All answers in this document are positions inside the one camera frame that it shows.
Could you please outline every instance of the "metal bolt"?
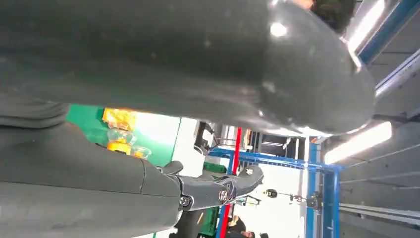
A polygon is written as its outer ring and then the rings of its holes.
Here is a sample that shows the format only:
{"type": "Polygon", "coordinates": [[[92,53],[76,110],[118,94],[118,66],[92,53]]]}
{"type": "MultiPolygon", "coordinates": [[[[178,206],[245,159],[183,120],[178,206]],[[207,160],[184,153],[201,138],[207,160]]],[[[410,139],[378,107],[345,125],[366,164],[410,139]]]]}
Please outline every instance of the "metal bolt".
{"type": "Polygon", "coordinates": [[[227,200],[227,191],[226,190],[221,190],[219,192],[219,200],[222,202],[225,202],[227,200]]]}
{"type": "Polygon", "coordinates": [[[191,199],[189,197],[184,197],[182,196],[181,199],[179,200],[179,204],[181,204],[181,206],[186,207],[188,205],[190,205],[191,199]]]}

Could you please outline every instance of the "blue steel beam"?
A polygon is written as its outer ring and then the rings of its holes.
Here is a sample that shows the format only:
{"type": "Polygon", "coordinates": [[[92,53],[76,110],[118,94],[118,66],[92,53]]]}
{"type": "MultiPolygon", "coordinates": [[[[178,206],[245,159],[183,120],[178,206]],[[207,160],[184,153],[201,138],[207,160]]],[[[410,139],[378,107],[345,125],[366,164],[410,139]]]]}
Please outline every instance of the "blue steel beam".
{"type": "MultiPolygon", "coordinates": [[[[317,145],[311,143],[310,145],[310,153],[309,153],[309,162],[315,163],[317,156],[317,145]]],[[[314,194],[315,193],[315,180],[316,174],[310,173],[308,174],[308,192],[307,194],[314,194]]],[[[306,238],[314,238],[314,217],[315,217],[315,210],[313,208],[306,208],[306,238]]]]}
{"type": "Polygon", "coordinates": [[[387,93],[400,87],[420,69],[420,50],[408,57],[392,73],[377,84],[375,87],[375,97],[379,99],[387,93]]]}
{"type": "Polygon", "coordinates": [[[371,63],[407,20],[417,12],[419,6],[420,0],[399,1],[378,32],[359,53],[361,60],[366,64],[371,63]]]}
{"type": "Polygon", "coordinates": [[[326,173],[323,182],[322,238],[340,237],[340,182],[338,173],[326,173]]]}
{"type": "MultiPolygon", "coordinates": [[[[210,151],[210,156],[216,156],[216,157],[227,157],[230,155],[232,150],[226,150],[226,149],[220,149],[220,148],[214,148],[212,151],[210,151]]],[[[240,161],[248,161],[253,163],[258,162],[267,162],[267,163],[273,163],[276,165],[286,165],[286,166],[293,166],[300,169],[305,170],[312,170],[312,171],[340,171],[343,169],[342,166],[339,165],[326,165],[323,163],[308,163],[303,160],[295,160],[285,157],[279,157],[279,156],[270,156],[270,155],[262,155],[257,153],[249,153],[249,152],[240,152],[239,153],[239,160],[240,161]]]]}
{"type": "MultiPolygon", "coordinates": [[[[234,161],[234,151],[233,150],[229,150],[229,153],[227,154],[228,158],[229,158],[229,166],[227,168],[227,174],[231,175],[232,174],[232,167],[233,167],[233,161],[234,161]]],[[[217,224],[217,231],[216,231],[216,237],[219,238],[220,237],[220,233],[221,233],[221,227],[223,224],[223,218],[224,218],[224,214],[226,212],[226,206],[222,206],[220,209],[220,215],[219,215],[219,222],[217,224]]]]}

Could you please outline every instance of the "ceiling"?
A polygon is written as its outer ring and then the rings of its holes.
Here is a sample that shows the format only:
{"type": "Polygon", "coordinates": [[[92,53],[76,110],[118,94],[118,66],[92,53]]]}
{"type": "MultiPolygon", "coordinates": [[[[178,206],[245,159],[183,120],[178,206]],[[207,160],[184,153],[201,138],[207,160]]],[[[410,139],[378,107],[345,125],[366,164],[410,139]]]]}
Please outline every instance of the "ceiling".
{"type": "MultiPolygon", "coordinates": [[[[366,2],[358,1],[358,7],[363,8],[366,2]]],[[[417,11],[367,66],[375,83],[380,83],[419,49],[420,11],[417,11]]],[[[375,113],[379,115],[404,116],[413,112],[420,112],[420,72],[413,74],[402,86],[380,98],[375,107],[375,113]]],[[[377,123],[377,121],[372,121],[367,128],[377,123]]],[[[328,139],[328,148],[333,148],[351,137],[353,135],[332,137],[328,139]]]]}

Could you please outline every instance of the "ceiling light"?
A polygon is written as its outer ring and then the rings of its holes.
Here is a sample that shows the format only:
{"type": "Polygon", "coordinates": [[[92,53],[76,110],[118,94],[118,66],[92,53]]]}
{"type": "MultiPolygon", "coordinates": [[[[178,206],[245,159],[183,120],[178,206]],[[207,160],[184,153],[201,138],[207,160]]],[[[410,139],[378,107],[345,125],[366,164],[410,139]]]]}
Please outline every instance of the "ceiling light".
{"type": "Polygon", "coordinates": [[[350,37],[348,41],[349,50],[355,51],[357,47],[359,47],[362,41],[375,26],[384,10],[385,0],[378,0],[369,10],[369,12],[363,17],[354,34],[350,37]]]}
{"type": "Polygon", "coordinates": [[[296,150],[295,150],[295,160],[299,158],[299,139],[296,138],[296,150]]]}
{"type": "Polygon", "coordinates": [[[298,131],[300,131],[303,135],[310,135],[310,136],[323,136],[323,137],[330,137],[331,134],[323,133],[319,130],[315,130],[310,128],[309,126],[299,127],[298,131]]]}
{"type": "Polygon", "coordinates": [[[292,130],[280,127],[279,129],[268,129],[266,130],[266,132],[268,134],[273,134],[273,135],[282,135],[282,136],[291,136],[291,137],[295,137],[295,136],[302,136],[302,134],[294,132],[292,130]]]}
{"type": "Polygon", "coordinates": [[[280,144],[280,143],[274,143],[274,142],[269,142],[269,141],[264,141],[262,144],[263,144],[263,145],[268,145],[268,146],[283,146],[283,144],[280,144]]]}
{"type": "Polygon", "coordinates": [[[290,138],[287,138],[287,139],[286,139],[286,144],[284,144],[284,145],[283,145],[283,150],[285,150],[285,149],[286,149],[286,147],[289,145],[290,141],[291,141],[291,139],[290,139],[290,138]]]}
{"type": "Polygon", "coordinates": [[[384,122],[376,125],[338,147],[328,151],[324,157],[326,164],[333,164],[349,156],[362,152],[372,146],[384,142],[392,136],[392,125],[390,122],[384,122]]]}

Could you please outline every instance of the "white wall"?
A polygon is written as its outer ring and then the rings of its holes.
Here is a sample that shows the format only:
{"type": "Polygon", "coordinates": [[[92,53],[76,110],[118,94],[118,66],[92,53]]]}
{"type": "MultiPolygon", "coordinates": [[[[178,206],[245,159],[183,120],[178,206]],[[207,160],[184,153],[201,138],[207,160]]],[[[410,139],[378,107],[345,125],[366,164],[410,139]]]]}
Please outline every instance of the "white wall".
{"type": "Polygon", "coordinates": [[[197,123],[195,119],[181,118],[172,155],[172,160],[184,165],[181,175],[198,177],[203,173],[204,156],[194,149],[197,123]]]}
{"type": "Polygon", "coordinates": [[[289,205],[288,196],[269,198],[262,194],[268,188],[298,194],[301,171],[270,165],[260,167],[264,171],[263,184],[257,187],[252,196],[261,199],[261,204],[257,207],[235,206],[235,215],[241,217],[247,229],[256,234],[268,233],[271,238],[303,237],[305,226],[301,222],[301,207],[289,205]]]}

